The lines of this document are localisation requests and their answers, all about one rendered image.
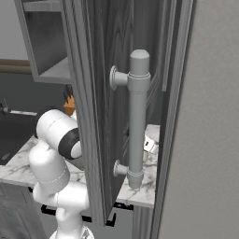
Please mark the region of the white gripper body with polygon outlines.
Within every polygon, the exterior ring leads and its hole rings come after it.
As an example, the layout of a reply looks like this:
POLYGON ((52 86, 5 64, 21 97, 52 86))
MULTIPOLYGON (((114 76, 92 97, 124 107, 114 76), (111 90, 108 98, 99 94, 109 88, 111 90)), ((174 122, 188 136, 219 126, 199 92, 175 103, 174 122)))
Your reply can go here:
POLYGON ((159 146, 154 143, 149 152, 153 155, 156 155, 159 152, 159 146))

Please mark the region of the dark grey wooden cabinet door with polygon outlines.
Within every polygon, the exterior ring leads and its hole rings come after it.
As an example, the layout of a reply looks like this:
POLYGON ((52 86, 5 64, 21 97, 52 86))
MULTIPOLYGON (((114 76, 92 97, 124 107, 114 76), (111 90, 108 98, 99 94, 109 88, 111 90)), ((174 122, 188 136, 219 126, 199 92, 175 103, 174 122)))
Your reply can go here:
POLYGON ((129 163, 129 92, 112 90, 112 66, 130 71, 130 54, 145 49, 151 74, 147 120, 158 109, 170 8, 176 0, 60 0, 63 29, 90 200, 91 219, 105 225, 123 176, 116 160, 129 163))

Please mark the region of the grey base cabinet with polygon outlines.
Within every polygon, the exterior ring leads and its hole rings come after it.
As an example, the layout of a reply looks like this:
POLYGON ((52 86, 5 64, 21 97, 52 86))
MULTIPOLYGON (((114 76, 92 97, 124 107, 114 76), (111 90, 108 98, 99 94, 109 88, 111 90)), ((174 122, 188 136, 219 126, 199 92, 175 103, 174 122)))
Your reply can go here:
POLYGON ((33 196, 24 186, 0 182, 0 239, 47 239, 33 196))

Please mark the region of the orange bottle with dark cap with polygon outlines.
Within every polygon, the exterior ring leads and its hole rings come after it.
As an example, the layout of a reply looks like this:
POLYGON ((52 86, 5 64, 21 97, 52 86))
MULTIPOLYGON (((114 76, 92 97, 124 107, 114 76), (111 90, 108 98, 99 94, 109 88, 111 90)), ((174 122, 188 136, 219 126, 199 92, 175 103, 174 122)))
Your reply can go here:
POLYGON ((76 107, 73 89, 70 84, 64 85, 63 98, 64 98, 63 109, 68 116, 71 116, 74 113, 76 107))

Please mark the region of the silver tap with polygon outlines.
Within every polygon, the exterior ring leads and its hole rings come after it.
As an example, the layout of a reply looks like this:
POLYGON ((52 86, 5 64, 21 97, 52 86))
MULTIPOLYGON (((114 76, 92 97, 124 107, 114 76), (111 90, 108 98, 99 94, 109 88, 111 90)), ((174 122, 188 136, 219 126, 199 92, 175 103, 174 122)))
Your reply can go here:
POLYGON ((28 112, 28 111, 19 111, 19 110, 13 110, 7 105, 3 105, 0 102, 0 113, 6 115, 6 114, 15 114, 15 115, 26 115, 26 116, 35 116, 35 112, 28 112))

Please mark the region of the dark sink basin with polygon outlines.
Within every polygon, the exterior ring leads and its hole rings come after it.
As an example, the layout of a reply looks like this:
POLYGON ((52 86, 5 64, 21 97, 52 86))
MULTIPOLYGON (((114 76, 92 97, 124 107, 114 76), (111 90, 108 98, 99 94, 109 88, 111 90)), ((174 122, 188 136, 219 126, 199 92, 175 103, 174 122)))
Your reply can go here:
POLYGON ((0 165, 6 165, 35 134, 36 116, 0 115, 0 165))

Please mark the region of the grey tall cabinet frame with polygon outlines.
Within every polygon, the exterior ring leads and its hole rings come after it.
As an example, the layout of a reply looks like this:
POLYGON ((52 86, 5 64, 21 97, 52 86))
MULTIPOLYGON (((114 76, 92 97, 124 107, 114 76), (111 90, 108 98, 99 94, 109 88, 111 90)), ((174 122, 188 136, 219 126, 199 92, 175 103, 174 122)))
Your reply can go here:
POLYGON ((162 120, 160 132, 160 152, 156 177, 155 202, 149 239, 158 239, 163 200, 166 191, 167 177, 170 168, 171 149, 174 143, 176 129, 176 114, 183 76, 184 62, 187 55, 187 45, 190 34, 190 22, 195 0, 179 0, 179 10, 176 13, 173 50, 170 55, 169 75, 163 94, 162 120))

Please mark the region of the grey open wall cabinet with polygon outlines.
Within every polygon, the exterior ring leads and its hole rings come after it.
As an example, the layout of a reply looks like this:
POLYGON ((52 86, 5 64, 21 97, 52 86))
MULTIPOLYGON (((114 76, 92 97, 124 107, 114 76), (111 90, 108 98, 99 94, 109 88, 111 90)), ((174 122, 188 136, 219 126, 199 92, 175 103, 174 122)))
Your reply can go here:
POLYGON ((14 0, 35 82, 71 82, 60 0, 14 0))

